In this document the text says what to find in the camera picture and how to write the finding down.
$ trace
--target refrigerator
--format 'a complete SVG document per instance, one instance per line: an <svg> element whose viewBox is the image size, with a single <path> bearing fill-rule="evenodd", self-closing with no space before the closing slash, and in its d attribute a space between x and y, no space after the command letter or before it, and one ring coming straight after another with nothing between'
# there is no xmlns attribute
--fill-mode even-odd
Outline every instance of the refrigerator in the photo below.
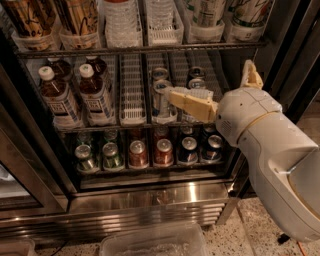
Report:
<svg viewBox="0 0 320 256"><path fill-rule="evenodd" d="M202 67L212 99L219 102L225 92L239 87L244 62L252 59L263 89L298 123L308 106L319 101L320 1L270 1L259 40L230 42L224 35L206 43L189 40L185 13L179 9L183 3L175 4L176 28L185 29L180 44L151 42L144 2L137 1L142 45L107 47L102 40L102 47L85 50L21 51L12 40L10 20L1 11L0 239L21 237L46 243L100 239L163 223L222 225L241 198L255 196L245 157L223 138L219 160L178 162L181 127L192 127L198 140L203 124L186 122L183 118L192 117L176 108L170 115L176 119L164 123L157 119L152 71L165 68L174 86L185 87L190 68ZM39 92L38 70L47 58L62 57L72 64L79 81L79 66L90 55L99 55L108 65L114 123L57 129ZM132 91L132 83L140 87ZM159 127L169 130L174 159L169 166L155 164L153 136ZM121 137L125 166L121 171L103 168L104 134L110 130L117 130ZM83 172L75 158L81 132L90 133L97 143L98 166L92 173ZM130 162L131 138L137 132L143 134L146 145L148 164L143 168Z"/></svg>

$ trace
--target bottle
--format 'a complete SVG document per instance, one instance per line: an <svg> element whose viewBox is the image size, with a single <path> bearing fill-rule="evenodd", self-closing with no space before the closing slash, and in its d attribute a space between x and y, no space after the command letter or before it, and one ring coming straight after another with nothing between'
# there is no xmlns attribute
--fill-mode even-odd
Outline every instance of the bottle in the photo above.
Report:
<svg viewBox="0 0 320 256"><path fill-rule="evenodd" d="M110 96L113 96L111 76L108 71L107 63L99 56L86 56L86 64L90 64L93 68L94 74L102 78L105 83L106 89Z"/></svg>
<svg viewBox="0 0 320 256"><path fill-rule="evenodd" d="M80 108L68 83L56 78L49 66L41 67L38 73L42 79L40 93L54 115L55 126L60 129L83 126Z"/></svg>
<svg viewBox="0 0 320 256"><path fill-rule="evenodd" d="M114 116L113 102L103 79L98 75L94 75L90 64L81 65L79 70L81 75L80 94L87 107L90 124L110 124Z"/></svg>
<svg viewBox="0 0 320 256"><path fill-rule="evenodd" d="M68 83L78 104L81 105L81 99L79 97L79 84L74 75L71 64L61 58L48 58L47 66L52 68L56 78L63 79L66 83Z"/></svg>

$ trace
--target aluminum can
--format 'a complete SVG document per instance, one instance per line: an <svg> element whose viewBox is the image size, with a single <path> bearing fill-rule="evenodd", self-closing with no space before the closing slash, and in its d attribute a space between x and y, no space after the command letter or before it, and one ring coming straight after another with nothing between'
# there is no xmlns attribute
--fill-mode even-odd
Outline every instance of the aluminum can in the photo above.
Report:
<svg viewBox="0 0 320 256"><path fill-rule="evenodd" d="M199 145L203 145L211 135L216 135L217 133L218 131L214 124L202 125L199 133Z"/></svg>
<svg viewBox="0 0 320 256"><path fill-rule="evenodd" d="M168 126L157 126L154 128L153 132L154 144L157 145L157 142L161 139L169 139L169 128Z"/></svg>
<svg viewBox="0 0 320 256"><path fill-rule="evenodd" d="M203 67L198 67L198 66L193 66L189 69L188 71L188 76L187 76L187 84L186 87L188 88L189 82L192 79L202 79L205 81L206 79L206 71Z"/></svg>
<svg viewBox="0 0 320 256"><path fill-rule="evenodd" d="M73 35L97 32L98 9L95 0L54 0L62 26Z"/></svg>
<svg viewBox="0 0 320 256"><path fill-rule="evenodd" d="M239 0L227 0L227 11L228 12L234 12L238 5Z"/></svg>
<svg viewBox="0 0 320 256"><path fill-rule="evenodd" d="M152 80L159 81L159 80L166 80L169 78L169 72L166 68L154 68L152 70Z"/></svg>
<svg viewBox="0 0 320 256"><path fill-rule="evenodd" d="M130 144L129 164L134 168L146 168L149 165L148 152L143 141L136 140Z"/></svg>
<svg viewBox="0 0 320 256"><path fill-rule="evenodd" d="M218 161L221 159L222 138L218 135L211 135L201 150L201 158L205 161Z"/></svg>
<svg viewBox="0 0 320 256"><path fill-rule="evenodd" d="M103 168L108 171L119 171L124 168L123 158L116 143L108 142L102 148Z"/></svg>
<svg viewBox="0 0 320 256"><path fill-rule="evenodd" d="M178 161L181 164L190 165L198 161L197 141L195 138L186 137L182 140L178 152Z"/></svg>
<svg viewBox="0 0 320 256"><path fill-rule="evenodd" d="M98 145L91 132L79 132L77 134L77 145L88 145L93 154L98 151Z"/></svg>
<svg viewBox="0 0 320 256"><path fill-rule="evenodd" d="M198 27L214 27L221 23L226 0L195 1L193 23Z"/></svg>
<svg viewBox="0 0 320 256"><path fill-rule="evenodd" d="M239 0L233 14L233 23L242 27L262 27L270 0Z"/></svg>
<svg viewBox="0 0 320 256"><path fill-rule="evenodd" d="M74 151L75 156L78 158L78 163L84 171L91 170L97 167L97 163L91 148L88 145L80 145Z"/></svg>
<svg viewBox="0 0 320 256"><path fill-rule="evenodd" d="M1 4L22 38L49 35L56 14L49 0L2 0Z"/></svg>
<svg viewBox="0 0 320 256"><path fill-rule="evenodd" d="M187 86L188 89L207 89L206 82L202 78L191 79Z"/></svg>
<svg viewBox="0 0 320 256"><path fill-rule="evenodd" d="M170 140L161 139L157 142L154 152L154 162L156 165L167 167L173 164L173 150Z"/></svg>
<svg viewBox="0 0 320 256"><path fill-rule="evenodd" d="M170 103L164 95L164 89L172 87L172 84L168 80L158 80L153 83L152 86L152 115L159 117L170 116Z"/></svg>

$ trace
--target bottle label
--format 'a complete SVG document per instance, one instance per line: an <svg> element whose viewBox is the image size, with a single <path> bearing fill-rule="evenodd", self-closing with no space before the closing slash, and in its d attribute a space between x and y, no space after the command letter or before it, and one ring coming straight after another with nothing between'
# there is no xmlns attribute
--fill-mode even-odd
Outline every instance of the bottle label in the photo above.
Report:
<svg viewBox="0 0 320 256"><path fill-rule="evenodd" d="M56 117L57 123L79 122L79 109L75 98L69 88L59 97L43 97L52 113Z"/></svg>
<svg viewBox="0 0 320 256"><path fill-rule="evenodd" d="M97 94L81 93L92 119L110 118L113 115L112 99L106 87Z"/></svg>

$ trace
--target tiled floor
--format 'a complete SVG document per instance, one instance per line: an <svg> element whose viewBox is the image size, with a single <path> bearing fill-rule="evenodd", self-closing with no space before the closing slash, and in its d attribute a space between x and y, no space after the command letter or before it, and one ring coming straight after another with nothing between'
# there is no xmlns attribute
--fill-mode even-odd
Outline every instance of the tiled floor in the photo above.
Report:
<svg viewBox="0 0 320 256"><path fill-rule="evenodd" d="M282 232L274 224L258 198L241 200L226 225L203 228L203 234L209 256L320 255L320 241L302 243L302 250L292 239L279 245L277 239ZM100 241L68 242L61 249L59 246L36 247L36 252L39 256L98 256L99 245Z"/></svg>

